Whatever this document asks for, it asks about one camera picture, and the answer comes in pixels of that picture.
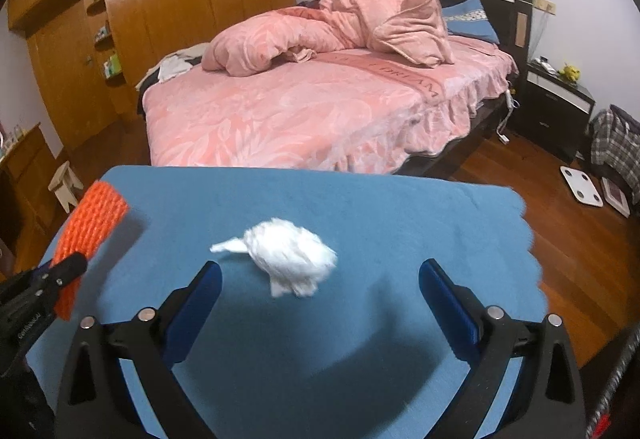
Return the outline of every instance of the black nightstand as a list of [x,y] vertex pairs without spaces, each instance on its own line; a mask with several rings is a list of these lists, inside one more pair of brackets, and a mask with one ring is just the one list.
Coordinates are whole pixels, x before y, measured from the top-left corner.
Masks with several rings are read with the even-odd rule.
[[575,158],[595,101],[589,91],[530,62],[515,99],[514,129],[566,163]]

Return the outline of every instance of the blue tablecloth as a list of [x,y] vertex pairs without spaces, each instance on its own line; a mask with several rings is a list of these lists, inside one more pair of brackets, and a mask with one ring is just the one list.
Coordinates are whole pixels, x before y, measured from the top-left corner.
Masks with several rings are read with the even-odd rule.
[[[174,373],[220,439],[422,439],[468,372],[418,289],[430,257],[485,305],[533,321],[546,311],[524,203],[507,188],[256,168],[118,167],[104,179],[130,213],[82,278],[71,323],[55,321],[28,354],[53,408],[82,316],[110,323],[158,307],[213,258],[210,244],[273,216],[320,235],[338,267],[313,298],[272,299],[248,257],[216,256],[222,295]],[[122,363],[148,431],[164,437]]]

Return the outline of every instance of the white tissue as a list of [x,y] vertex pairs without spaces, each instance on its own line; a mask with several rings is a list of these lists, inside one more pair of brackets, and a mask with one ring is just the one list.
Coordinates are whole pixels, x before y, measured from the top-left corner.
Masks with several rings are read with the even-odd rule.
[[280,218],[247,229],[242,239],[214,244],[210,251],[248,253],[270,276],[273,297],[290,292],[311,296],[337,260],[334,250],[325,246],[318,235]]

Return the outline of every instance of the silver bolt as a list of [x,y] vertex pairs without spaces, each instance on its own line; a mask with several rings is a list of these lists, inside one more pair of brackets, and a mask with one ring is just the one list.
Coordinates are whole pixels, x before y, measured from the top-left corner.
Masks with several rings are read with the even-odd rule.
[[93,316],[85,316],[80,320],[80,326],[82,329],[91,329],[95,324],[95,319]]
[[138,313],[138,320],[148,322],[156,317],[156,310],[153,307],[145,307]]
[[486,313],[494,320],[499,320],[504,316],[504,311],[497,305],[492,305],[486,308]]
[[547,316],[546,319],[549,320],[549,323],[552,324],[554,327],[559,327],[562,325],[562,318],[557,314],[553,314],[553,313],[549,314],[549,316]]

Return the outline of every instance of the pink blanket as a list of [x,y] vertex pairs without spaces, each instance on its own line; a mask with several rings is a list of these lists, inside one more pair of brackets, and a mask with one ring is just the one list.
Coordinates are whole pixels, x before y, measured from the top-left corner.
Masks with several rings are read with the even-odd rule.
[[409,154],[437,154],[515,71],[494,45],[449,41],[456,64],[434,69],[368,50],[246,78],[194,67],[145,93],[152,164],[387,173]]
[[206,49],[202,68],[251,76],[291,49],[354,48],[396,52],[427,67],[454,62],[439,0],[320,0],[319,10],[288,7],[227,28]]

